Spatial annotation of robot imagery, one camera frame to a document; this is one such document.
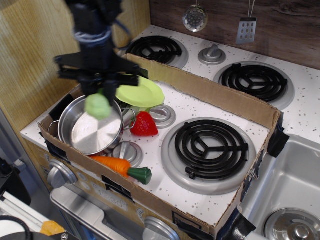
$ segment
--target green plate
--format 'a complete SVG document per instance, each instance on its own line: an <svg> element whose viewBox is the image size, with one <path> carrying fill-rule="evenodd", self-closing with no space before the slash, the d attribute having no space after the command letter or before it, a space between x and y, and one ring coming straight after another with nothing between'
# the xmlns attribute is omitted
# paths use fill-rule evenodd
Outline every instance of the green plate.
<svg viewBox="0 0 320 240"><path fill-rule="evenodd" d="M153 81L139 76L138 86L121 85L116 90L116 98L131 106L152 108L165 101L162 89Z"/></svg>

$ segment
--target sink drain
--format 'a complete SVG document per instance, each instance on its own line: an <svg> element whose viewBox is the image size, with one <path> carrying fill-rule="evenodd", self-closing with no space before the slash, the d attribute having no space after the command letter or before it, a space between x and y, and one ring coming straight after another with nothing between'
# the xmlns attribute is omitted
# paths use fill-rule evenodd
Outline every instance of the sink drain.
<svg viewBox="0 0 320 240"><path fill-rule="evenodd" d="M269 240L319 240L320 219L295 208L274 212L266 221L264 236Z"/></svg>

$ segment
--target stainless steel pot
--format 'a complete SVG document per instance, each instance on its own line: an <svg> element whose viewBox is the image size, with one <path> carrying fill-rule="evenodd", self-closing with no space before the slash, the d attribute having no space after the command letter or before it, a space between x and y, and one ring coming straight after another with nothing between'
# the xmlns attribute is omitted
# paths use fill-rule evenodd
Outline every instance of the stainless steel pot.
<svg viewBox="0 0 320 240"><path fill-rule="evenodd" d="M63 111L58 136L84 155L109 153L120 142L123 131L131 127L125 128L122 111L115 101L110 116L97 120L85 112L85 100L86 96L81 96Z"/></svg>

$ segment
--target orange object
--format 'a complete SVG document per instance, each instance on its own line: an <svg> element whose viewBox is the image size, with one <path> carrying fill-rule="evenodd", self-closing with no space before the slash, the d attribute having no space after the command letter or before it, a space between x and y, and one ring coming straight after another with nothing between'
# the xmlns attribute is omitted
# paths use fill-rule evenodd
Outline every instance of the orange object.
<svg viewBox="0 0 320 240"><path fill-rule="evenodd" d="M121 158L110 157L110 156L90 156L92 159L98 161L99 163L106 165L122 176L128 178L128 170L131 168L129 161Z"/></svg>
<svg viewBox="0 0 320 240"><path fill-rule="evenodd" d="M64 232L65 232L65 229L55 221L45 221L40 230L41 234L44 234L47 236L62 234Z"/></svg>

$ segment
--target speckled countertop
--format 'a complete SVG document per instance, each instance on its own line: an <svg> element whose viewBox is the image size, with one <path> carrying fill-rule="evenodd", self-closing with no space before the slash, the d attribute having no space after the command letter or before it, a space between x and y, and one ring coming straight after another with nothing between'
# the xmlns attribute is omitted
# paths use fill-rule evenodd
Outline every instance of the speckled countertop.
<svg viewBox="0 0 320 240"><path fill-rule="evenodd" d="M303 138L320 143L320 71L305 66L285 62L282 60L266 57L256 53L240 50L234 47L217 44L226 54L226 61L219 65L205 65L198 61L201 50L211 47L214 43L186 34L173 32L167 29L150 26L140 36L160 35L171 37L180 41L188 50L189 60L184 71L213 80L216 73L223 67L243 61L262 62L275 66L286 73L292 80L295 95L291 104L282 109L284 112L283 127L286 134L299 135ZM152 170L152 180L148 185L142 185L162 200L179 208L181 211L194 215L198 219L215 225L231 203L235 191L223 195L201 195L187 191L176 185L165 173L161 162L162 142L170 129L175 125L198 117L218 118L243 129L254 143L256 152L262 147L268 134L268 129L258 124L247 121L217 107L201 102L192 96L177 92L171 86L157 83L165 94L164 104L172 107L177 115L173 126L159 130L155 137L136 137L129 131L123 134L122 139L131 141L141 146L144 159L140 167L149 167ZM21 131L24 138L35 143L43 149L47 149L44 140L40 137L38 122L49 111Z"/></svg>

